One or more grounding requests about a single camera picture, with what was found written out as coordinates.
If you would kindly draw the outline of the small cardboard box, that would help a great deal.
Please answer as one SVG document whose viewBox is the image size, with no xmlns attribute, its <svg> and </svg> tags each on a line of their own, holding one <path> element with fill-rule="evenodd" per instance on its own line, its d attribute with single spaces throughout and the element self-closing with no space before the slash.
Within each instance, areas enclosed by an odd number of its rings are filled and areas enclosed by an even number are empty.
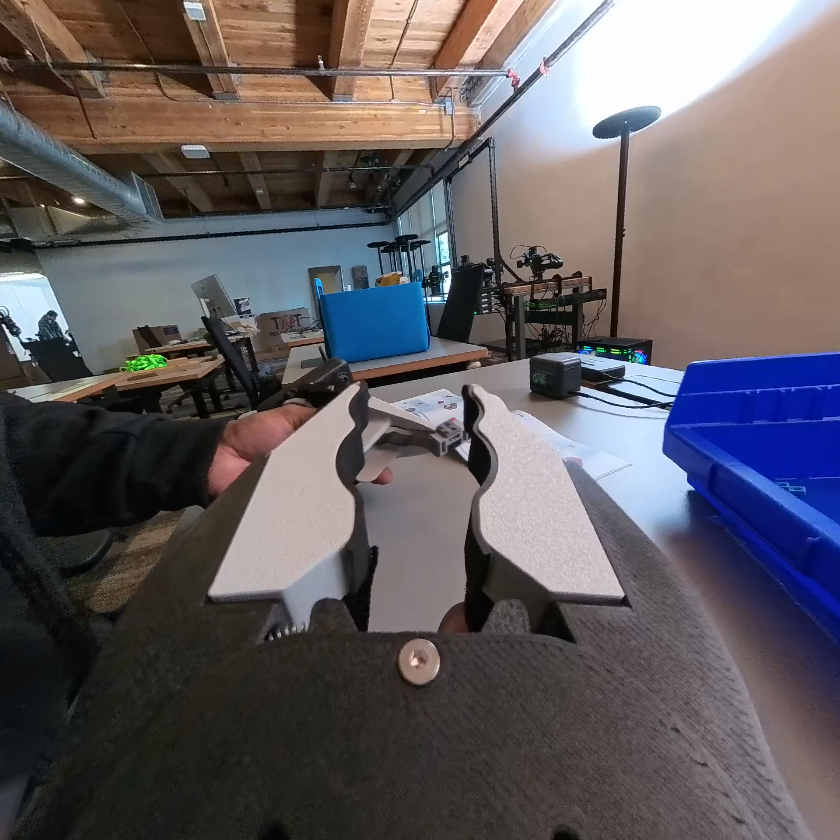
<svg viewBox="0 0 840 840">
<path fill-rule="evenodd" d="M 141 354 L 153 352 L 155 348 L 168 347 L 183 341 L 176 324 L 141 326 L 132 330 L 134 341 Z"/>
</svg>

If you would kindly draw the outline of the blue plastic bin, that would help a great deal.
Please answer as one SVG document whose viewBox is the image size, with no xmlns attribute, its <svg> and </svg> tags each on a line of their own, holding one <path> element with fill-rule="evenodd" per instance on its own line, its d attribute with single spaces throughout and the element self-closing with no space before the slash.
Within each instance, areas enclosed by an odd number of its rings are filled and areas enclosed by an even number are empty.
<svg viewBox="0 0 840 840">
<path fill-rule="evenodd" d="M 689 364 L 663 452 L 839 638 L 839 352 Z"/>
</svg>

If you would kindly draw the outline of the black metal frame stand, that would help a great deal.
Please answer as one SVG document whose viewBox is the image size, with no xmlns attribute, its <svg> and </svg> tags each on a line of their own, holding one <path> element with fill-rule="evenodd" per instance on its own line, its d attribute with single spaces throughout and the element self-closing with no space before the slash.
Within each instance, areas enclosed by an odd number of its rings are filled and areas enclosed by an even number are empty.
<svg viewBox="0 0 840 840">
<path fill-rule="evenodd" d="M 496 142 L 492 136 L 480 141 L 471 151 L 465 156 L 460 157 L 455 164 L 455 168 L 443 177 L 444 185 L 444 210 L 446 214 L 446 223 L 448 231 L 448 253 L 450 257 L 452 277 L 455 277 L 457 271 L 464 265 L 470 262 L 466 255 L 459 256 L 457 247 L 457 238 L 455 231 L 455 206 L 453 198 L 452 181 L 455 176 L 464 168 L 472 165 L 476 159 L 482 154 L 487 154 L 488 174 L 489 174 L 489 200 L 490 200 L 490 229 L 493 253 L 492 257 L 486 259 L 482 265 L 485 269 L 484 279 L 479 290 L 478 306 L 476 309 L 477 315 L 490 314 L 504 314 L 504 309 L 499 310 L 499 290 L 501 288 L 501 275 L 503 270 L 504 259 L 501 256 L 501 237 L 499 226 L 499 212 L 498 212 L 498 193 L 497 193 L 497 161 L 496 161 Z"/>
</svg>

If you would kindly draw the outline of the silver air duct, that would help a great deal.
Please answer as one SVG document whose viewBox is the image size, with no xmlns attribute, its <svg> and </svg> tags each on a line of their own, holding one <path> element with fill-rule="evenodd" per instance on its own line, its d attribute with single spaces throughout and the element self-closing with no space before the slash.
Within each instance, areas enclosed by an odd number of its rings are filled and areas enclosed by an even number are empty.
<svg viewBox="0 0 840 840">
<path fill-rule="evenodd" d="M 145 215 L 130 174 L 127 180 L 111 175 L 5 104 L 1 105 L 1 158 L 127 224 L 158 224 Z"/>
</svg>

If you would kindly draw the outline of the blue felt desk divider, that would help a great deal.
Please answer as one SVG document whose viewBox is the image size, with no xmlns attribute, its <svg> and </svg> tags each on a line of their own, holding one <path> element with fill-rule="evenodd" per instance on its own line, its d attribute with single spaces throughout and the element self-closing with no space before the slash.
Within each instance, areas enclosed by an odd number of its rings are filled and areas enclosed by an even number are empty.
<svg viewBox="0 0 840 840">
<path fill-rule="evenodd" d="M 325 356 L 348 363 L 427 351 L 431 332 L 422 285 L 326 293 L 315 279 Z"/>
</svg>

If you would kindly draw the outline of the black monitor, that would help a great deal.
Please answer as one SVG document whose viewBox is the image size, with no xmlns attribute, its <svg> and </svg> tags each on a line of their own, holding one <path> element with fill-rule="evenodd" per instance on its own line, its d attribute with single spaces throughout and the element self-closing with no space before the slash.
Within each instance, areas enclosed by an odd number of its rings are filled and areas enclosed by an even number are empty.
<svg viewBox="0 0 840 840">
<path fill-rule="evenodd" d="M 463 264 L 455 270 L 434 334 L 436 338 L 469 342 L 482 290 L 486 280 L 493 279 L 494 271 L 486 262 Z"/>
</svg>

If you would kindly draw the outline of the red grey brick model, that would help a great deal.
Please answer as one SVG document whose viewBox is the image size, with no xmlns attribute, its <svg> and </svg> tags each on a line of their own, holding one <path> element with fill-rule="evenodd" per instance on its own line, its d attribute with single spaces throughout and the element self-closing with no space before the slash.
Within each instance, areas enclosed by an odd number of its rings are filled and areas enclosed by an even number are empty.
<svg viewBox="0 0 840 840">
<path fill-rule="evenodd" d="M 428 434 L 428 450 L 436 457 L 443 457 L 468 442 L 468 435 L 463 424 L 455 418 L 437 425 Z"/>
</svg>

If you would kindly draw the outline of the brick instruction booklet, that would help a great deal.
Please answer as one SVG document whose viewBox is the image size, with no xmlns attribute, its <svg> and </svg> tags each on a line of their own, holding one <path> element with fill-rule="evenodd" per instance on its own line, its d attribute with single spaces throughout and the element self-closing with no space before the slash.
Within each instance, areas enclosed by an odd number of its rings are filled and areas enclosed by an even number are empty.
<svg viewBox="0 0 840 840">
<path fill-rule="evenodd" d="M 455 420 L 461 424 L 464 421 L 462 396 L 446 389 L 397 401 L 392 405 L 435 426 L 449 420 Z M 595 480 L 601 480 L 631 465 L 623 458 L 587 447 L 555 432 L 529 413 L 521 410 L 515 410 L 511 413 L 530 432 L 547 443 L 553 451 L 560 454 L 563 460 L 583 467 L 587 474 Z"/>
</svg>

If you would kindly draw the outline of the small duct grille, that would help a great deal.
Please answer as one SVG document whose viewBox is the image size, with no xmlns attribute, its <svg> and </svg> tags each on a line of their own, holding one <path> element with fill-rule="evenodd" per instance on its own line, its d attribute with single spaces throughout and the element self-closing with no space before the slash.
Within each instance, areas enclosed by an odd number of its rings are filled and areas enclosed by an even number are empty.
<svg viewBox="0 0 840 840">
<path fill-rule="evenodd" d="M 148 183 L 136 172 L 132 171 L 130 175 L 131 182 L 143 203 L 145 215 L 154 223 L 162 223 L 164 221 L 164 216 L 155 190 L 150 183 Z"/>
</svg>

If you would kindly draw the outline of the silver monitor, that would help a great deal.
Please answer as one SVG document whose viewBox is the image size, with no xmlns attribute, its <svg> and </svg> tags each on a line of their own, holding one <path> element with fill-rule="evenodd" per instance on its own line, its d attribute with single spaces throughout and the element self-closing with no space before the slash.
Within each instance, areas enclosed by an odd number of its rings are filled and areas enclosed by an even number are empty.
<svg viewBox="0 0 840 840">
<path fill-rule="evenodd" d="M 191 289 L 205 317 L 221 320 L 238 318 L 234 303 L 215 274 L 193 282 Z"/>
</svg>

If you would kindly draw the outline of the black office chair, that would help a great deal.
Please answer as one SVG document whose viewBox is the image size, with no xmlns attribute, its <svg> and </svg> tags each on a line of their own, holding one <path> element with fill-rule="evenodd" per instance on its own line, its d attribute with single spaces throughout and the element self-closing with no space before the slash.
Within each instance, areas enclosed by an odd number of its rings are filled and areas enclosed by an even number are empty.
<svg viewBox="0 0 840 840">
<path fill-rule="evenodd" d="M 219 352 L 227 368 L 238 379 L 248 398 L 250 409 L 261 411 L 260 407 L 264 404 L 267 404 L 268 408 L 276 407 L 276 397 L 282 390 L 281 378 L 277 373 L 261 374 L 259 369 L 254 372 L 226 335 L 226 325 L 219 318 L 202 316 L 202 323 L 207 341 Z"/>
</svg>

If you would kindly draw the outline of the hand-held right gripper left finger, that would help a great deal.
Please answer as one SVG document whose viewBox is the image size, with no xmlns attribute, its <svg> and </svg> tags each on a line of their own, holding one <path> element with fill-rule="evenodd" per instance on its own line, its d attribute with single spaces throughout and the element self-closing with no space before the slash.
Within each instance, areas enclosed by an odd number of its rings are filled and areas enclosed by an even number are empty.
<svg viewBox="0 0 840 840">
<path fill-rule="evenodd" d="M 369 626 L 377 550 L 356 480 L 370 419 L 366 386 L 350 385 L 266 458 L 207 591 L 214 604 L 273 602 L 308 626 L 323 599 Z"/>
</svg>

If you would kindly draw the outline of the cardboard box red print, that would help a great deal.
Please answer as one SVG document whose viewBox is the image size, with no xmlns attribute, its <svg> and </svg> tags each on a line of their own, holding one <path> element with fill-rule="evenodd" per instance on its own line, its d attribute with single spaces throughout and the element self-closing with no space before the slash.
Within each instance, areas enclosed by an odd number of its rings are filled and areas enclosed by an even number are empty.
<svg viewBox="0 0 840 840">
<path fill-rule="evenodd" d="M 320 321 L 306 307 L 261 313 L 255 316 L 255 325 L 257 335 L 251 341 L 258 355 L 283 350 L 289 342 L 322 336 Z"/>
</svg>

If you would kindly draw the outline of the person's black jacket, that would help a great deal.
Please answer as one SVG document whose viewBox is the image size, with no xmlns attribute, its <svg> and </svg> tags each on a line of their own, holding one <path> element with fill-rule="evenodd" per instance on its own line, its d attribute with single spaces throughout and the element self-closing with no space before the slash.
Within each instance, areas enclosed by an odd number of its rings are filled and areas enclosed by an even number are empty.
<svg viewBox="0 0 840 840">
<path fill-rule="evenodd" d="M 70 578 L 90 572 L 114 541 L 106 529 L 35 538 L 36 555 L 67 595 Z M 28 614 L 24 596 L 2 570 L 2 838 L 37 787 L 39 771 L 64 727 L 72 678 L 47 631 Z"/>
</svg>

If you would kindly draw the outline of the person's left hand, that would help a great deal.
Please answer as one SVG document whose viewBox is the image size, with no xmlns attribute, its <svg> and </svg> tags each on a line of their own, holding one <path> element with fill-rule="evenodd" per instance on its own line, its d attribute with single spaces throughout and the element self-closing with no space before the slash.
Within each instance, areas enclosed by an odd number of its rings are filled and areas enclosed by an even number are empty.
<svg viewBox="0 0 840 840">
<path fill-rule="evenodd" d="M 219 497 L 252 463 L 270 455 L 316 413 L 310 406 L 286 404 L 227 424 L 207 471 L 210 499 Z"/>
</svg>

